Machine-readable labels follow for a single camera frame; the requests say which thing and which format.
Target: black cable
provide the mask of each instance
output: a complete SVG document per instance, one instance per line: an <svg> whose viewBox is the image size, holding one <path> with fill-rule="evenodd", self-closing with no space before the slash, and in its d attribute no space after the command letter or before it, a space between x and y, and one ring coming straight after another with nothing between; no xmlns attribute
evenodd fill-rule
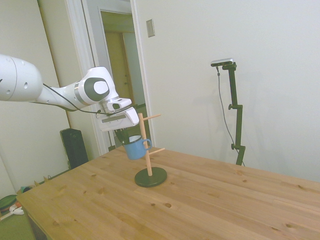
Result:
<svg viewBox="0 0 320 240"><path fill-rule="evenodd" d="M62 96L60 93L58 93L56 90L52 89L50 86L46 85L45 83L43 83L43 85L45 87L47 87L49 90L53 91L54 93L58 94L61 98L63 98L64 100L66 100L68 103L70 103L75 109L79 110L80 112L83 112L83 113L88 113L88 114L103 114L103 115L107 115L107 116L112 116L112 115L115 115L115 114L118 114L120 112L123 112L129 108L131 108L131 106L129 105L128 107L124 108L123 110L121 111L118 111L118 112L114 112L114 113L104 113L104 112L101 112L101 110L99 111L85 111L85 110L81 110L80 108L78 108L76 105L74 105L69 99L67 99L66 97Z"/></svg>
<svg viewBox="0 0 320 240"><path fill-rule="evenodd" d="M230 131L229 131L228 125L227 125L226 115L225 115L225 109L224 109L224 104L223 104L222 98L221 98L221 91L220 91L220 72L219 72L219 68L218 68L217 66L216 66L215 68L216 68L216 70L217 70L217 72L218 72L218 89L219 89L219 97L220 97L220 102L221 102L221 107L222 107L224 124L225 124L226 130L227 130L228 133L229 133L229 136L230 136L230 138L231 138L231 140L232 140L233 145L235 145L235 141L234 141L234 139L233 139L233 137L232 137L232 135L231 135L231 133L230 133Z"/></svg>

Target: light switch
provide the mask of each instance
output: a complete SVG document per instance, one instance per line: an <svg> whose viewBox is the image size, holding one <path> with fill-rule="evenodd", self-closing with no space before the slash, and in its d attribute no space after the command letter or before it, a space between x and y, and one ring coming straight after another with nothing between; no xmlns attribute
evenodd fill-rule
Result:
<svg viewBox="0 0 320 240"><path fill-rule="evenodd" d="M149 38L155 36L154 21L152 19L146 21L146 29L148 31Z"/></svg>

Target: blue mug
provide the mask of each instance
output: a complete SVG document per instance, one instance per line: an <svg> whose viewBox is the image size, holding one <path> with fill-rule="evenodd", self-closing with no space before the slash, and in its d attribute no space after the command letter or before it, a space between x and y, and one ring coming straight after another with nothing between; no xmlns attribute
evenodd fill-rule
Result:
<svg viewBox="0 0 320 240"><path fill-rule="evenodd" d="M145 148L144 142L147 141L150 147ZM147 151L152 148L152 143L149 139L142 139L140 135L129 137L129 143L123 144L126 155L130 160L137 160L146 155Z"/></svg>

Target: mug handle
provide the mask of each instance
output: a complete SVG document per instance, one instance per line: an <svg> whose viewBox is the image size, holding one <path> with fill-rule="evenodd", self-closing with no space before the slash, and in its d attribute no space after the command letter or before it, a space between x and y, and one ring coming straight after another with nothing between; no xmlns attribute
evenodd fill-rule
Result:
<svg viewBox="0 0 320 240"><path fill-rule="evenodd" d="M144 140L142 140L142 143L145 141L148 141L150 143L150 147L145 149L146 151L149 151L150 149L152 149L152 142L150 141L150 139L144 139Z"/></svg>

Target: black round base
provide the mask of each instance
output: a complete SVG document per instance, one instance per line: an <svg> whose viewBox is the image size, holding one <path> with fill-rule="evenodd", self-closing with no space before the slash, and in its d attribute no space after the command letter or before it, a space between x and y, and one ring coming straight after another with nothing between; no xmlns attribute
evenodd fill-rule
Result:
<svg viewBox="0 0 320 240"><path fill-rule="evenodd" d="M135 177L135 183L144 188L151 188L162 184L167 179L167 172L160 167L152 167L152 176L148 175L148 170L145 168L139 171Z"/></svg>

